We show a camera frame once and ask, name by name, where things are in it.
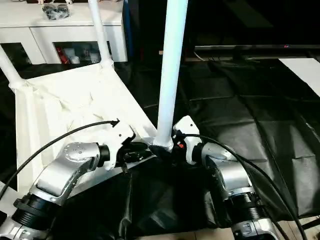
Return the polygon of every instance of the black cable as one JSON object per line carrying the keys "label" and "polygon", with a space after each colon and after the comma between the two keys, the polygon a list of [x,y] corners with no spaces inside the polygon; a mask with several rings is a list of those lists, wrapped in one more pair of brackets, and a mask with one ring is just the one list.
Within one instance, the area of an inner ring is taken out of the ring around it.
{"label": "black cable", "polygon": [[102,125],[102,124],[111,124],[113,126],[115,126],[119,121],[99,121],[99,122],[94,122],[94,123],[90,123],[88,125],[84,125],[84,126],[81,126],[81,127],[78,127],[74,130],[71,130],[59,137],[57,137],[56,139],[48,142],[46,145],[44,145],[43,147],[39,148],[39,150],[37,150],[34,154],[32,154],[23,164],[21,164],[21,166],[15,171],[15,173],[9,178],[9,180],[6,182],[6,184],[4,185],[4,187],[1,189],[0,191],[0,201],[1,199],[3,198],[3,196],[5,195],[5,192],[6,190],[8,189],[9,187],[9,184],[11,183],[11,181],[21,172],[22,169],[24,169],[24,167],[30,163],[32,161],[32,159],[34,159],[39,153],[41,153],[43,150],[47,149],[48,147],[50,147],[52,144],[55,144],[56,142],[58,142],[59,140],[71,135],[71,134],[74,134],[78,131],[81,131],[83,129],[86,129],[86,128],[90,128],[90,127],[93,127],[93,126],[96,126],[96,125]]}
{"label": "black cable", "polygon": [[284,229],[280,226],[280,224],[277,222],[277,220],[272,217],[268,211],[265,211],[266,214],[268,215],[268,217],[271,219],[271,221],[273,222],[273,224],[275,225],[275,227],[279,230],[280,234],[283,236],[284,240],[290,240],[290,238],[288,237],[288,235],[285,233]]}
{"label": "black cable", "polygon": [[253,167],[254,169],[256,169],[260,174],[262,174],[266,179],[267,181],[271,184],[271,186],[273,187],[273,189],[277,192],[277,194],[279,195],[279,197],[281,198],[281,200],[283,201],[284,205],[286,206],[290,216],[293,218],[293,220],[295,221],[299,231],[300,231],[300,234],[302,236],[302,239],[303,240],[308,240],[307,239],[307,236],[305,234],[305,231],[301,225],[301,223],[299,222],[299,219],[298,217],[295,215],[295,211],[293,210],[293,208],[288,204],[287,200],[285,199],[285,197],[283,196],[283,194],[281,193],[280,189],[277,187],[277,185],[274,183],[274,181],[261,169],[259,168],[258,166],[256,166],[255,164],[253,164],[252,162],[250,162],[249,160],[243,158],[243,157],[240,157],[239,155],[237,155],[233,150],[231,150],[229,147],[227,147],[226,145],[224,145],[223,143],[213,139],[213,138],[210,138],[210,137],[207,137],[207,136],[203,136],[203,135],[200,135],[200,134],[184,134],[184,133],[177,133],[177,137],[197,137],[197,138],[201,138],[203,140],[207,140],[211,143],[214,143],[214,144],[217,144],[219,145],[220,147],[224,148],[225,150],[227,150],[229,153],[231,153],[240,163],[241,165],[245,168],[245,163],[246,164],[249,164],[251,167]]}

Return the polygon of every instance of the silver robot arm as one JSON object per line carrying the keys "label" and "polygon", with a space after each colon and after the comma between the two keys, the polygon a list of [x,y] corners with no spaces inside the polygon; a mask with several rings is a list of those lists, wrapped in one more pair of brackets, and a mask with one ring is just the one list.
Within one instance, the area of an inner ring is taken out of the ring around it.
{"label": "silver robot arm", "polygon": [[0,239],[45,239],[60,207],[68,199],[79,177],[103,167],[115,167],[122,143],[135,134],[130,126],[119,122],[106,137],[105,145],[73,142],[43,169],[29,193],[17,199],[17,208],[0,226]]}
{"label": "silver robot arm", "polygon": [[[183,134],[199,134],[199,129],[190,116],[183,117],[173,130]],[[273,223],[240,162],[215,143],[203,144],[200,138],[189,136],[183,141],[187,148],[186,161],[189,164],[201,162],[215,179],[232,222],[234,238],[279,240]]]}

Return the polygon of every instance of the tile floor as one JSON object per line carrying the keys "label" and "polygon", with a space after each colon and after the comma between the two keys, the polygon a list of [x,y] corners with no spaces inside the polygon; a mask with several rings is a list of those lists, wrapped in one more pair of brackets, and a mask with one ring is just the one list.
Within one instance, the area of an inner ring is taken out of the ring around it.
{"label": "tile floor", "polygon": [[[301,219],[302,224],[308,223],[316,217],[309,217]],[[283,228],[285,233],[288,235],[290,240],[302,240],[299,230],[294,221],[281,221],[280,226]],[[315,226],[305,231],[308,240],[320,240],[320,226]],[[202,229],[199,231],[191,232],[180,232],[173,234],[155,235],[155,236],[144,236],[138,240],[233,240],[233,234],[230,228],[224,229]]]}

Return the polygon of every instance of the white tube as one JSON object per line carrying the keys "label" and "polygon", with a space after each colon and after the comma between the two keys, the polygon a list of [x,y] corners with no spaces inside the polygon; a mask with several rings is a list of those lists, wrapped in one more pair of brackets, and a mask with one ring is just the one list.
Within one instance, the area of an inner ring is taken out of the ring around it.
{"label": "white tube", "polygon": [[109,49],[108,49],[108,45],[107,45],[105,28],[102,24],[98,1],[97,0],[88,0],[88,3],[89,3],[90,11],[91,11],[94,29],[96,32],[96,38],[97,38],[100,56],[101,56],[101,63],[102,64],[107,63],[107,64],[113,65],[113,61],[110,57],[110,53],[109,53]]}
{"label": "white tube", "polygon": [[15,89],[25,83],[0,45],[0,68],[9,80],[9,87]]}
{"label": "white tube", "polygon": [[172,123],[184,40],[188,0],[168,0],[162,58],[157,134],[154,145],[171,149]]}

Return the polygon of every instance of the white cabinet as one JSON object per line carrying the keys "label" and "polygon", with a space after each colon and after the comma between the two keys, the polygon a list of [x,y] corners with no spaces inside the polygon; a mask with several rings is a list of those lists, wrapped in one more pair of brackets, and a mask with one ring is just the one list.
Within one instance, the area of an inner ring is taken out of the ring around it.
{"label": "white cabinet", "polygon": [[[126,62],[123,1],[101,1],[99,9],[113,61]],[[74,3],[69,10],[64,19],[48,20],[38,4],[0,2],[0,44],[20,43],[32,64],[60,64],[56,47],[97,41],[88,3]]]}
{"label": "white cabinet", "polygon": [[46,63],[28,27],[0,28],[0,44],[9,43],[20,43],[32,64]]}
{"label": "white cabinet", "polygon": [[[56,43],[97,41],[93,26],[46,26],[30,29],[48,64],[61,63],[56,51]],[[104,29],[113,61],[126,62],[128,58],[123,27],[105,26]]]}

